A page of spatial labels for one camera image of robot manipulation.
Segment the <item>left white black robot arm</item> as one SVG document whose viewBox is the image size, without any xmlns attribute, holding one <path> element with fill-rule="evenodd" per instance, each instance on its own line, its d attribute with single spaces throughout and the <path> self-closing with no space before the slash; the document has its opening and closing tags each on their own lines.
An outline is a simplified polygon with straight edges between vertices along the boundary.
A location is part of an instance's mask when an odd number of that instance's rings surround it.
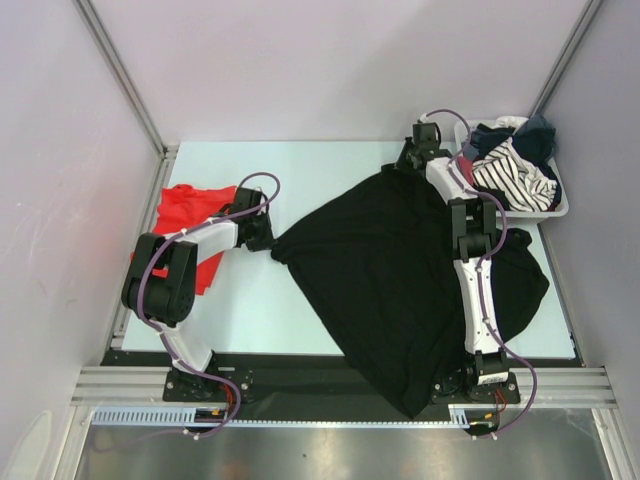
<svg viewBox="0 0 640 480">
<path fill-rule="evenodd" d="M 267 250 L 274 237 L 266 195 L 260 189 L 199 190 L 190 185 L 161 194 L 155 227 L 141 235 L 131 255 L 122 304 L 159 337 L 172 368 L 166 401 L 235 398 L 215 370 L 215 353 L 192 309 L 212 286 L 224 252 Z"/>
</svg>

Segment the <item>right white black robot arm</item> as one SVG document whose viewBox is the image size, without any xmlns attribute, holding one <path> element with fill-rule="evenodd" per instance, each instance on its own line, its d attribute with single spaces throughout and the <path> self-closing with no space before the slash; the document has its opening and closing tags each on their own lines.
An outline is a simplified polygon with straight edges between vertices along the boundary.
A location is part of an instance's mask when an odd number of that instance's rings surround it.
<svg viewBox="0 0 640 480">
<path fill-rule="evenodd" d="M 496 226 L 500 203 L 476 191 L 466 180 L 457 156 L 441 147 L 441 132 L 435 122 L 414 123 L 396 167 L 422 175 L 446 203 L 447 244 L 460 285 L 466 351 L 458 375 L 461 384 L 451 393 L 436 393 L 435 398 L 495 402 L 500 408 L 518 403 L 520 392 L 498 331 L 492 290 L 492 257 L 506 240 L 506 232 Z"/>
</svg>

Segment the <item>red tank top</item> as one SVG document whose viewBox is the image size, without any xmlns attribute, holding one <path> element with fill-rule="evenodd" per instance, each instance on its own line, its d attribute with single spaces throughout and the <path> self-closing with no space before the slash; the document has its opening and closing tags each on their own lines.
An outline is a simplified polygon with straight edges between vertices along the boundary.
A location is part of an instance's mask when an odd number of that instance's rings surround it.
<svg viewBox="0 0 640 480">
<path fill-rule="evenodd" d="M 157 207 L 157 219 L 152 233 L 171 237 L 183 228 L 203 223 L 234 201 L 237 187 L 199 189 L 189 184 L 177 184 L 164 188 Z M 204 295 L 212 286 L 223 258 L 223 251 L 198 264 L 195 278 L 195 294 Z"/>
</svg>

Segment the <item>black tank top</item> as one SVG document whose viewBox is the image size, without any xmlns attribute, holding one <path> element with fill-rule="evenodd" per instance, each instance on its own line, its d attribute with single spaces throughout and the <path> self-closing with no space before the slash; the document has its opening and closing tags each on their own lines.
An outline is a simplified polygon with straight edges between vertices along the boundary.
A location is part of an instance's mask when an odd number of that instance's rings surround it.
<svg viewBox="0 0 640 480">
<path fill-rule="evenodd" d="M 295 223 L 271 251 L 347 362 L 408 418 L 465 360 L 447 229 L 435 188 L 385 165 Z"/>
</svg>

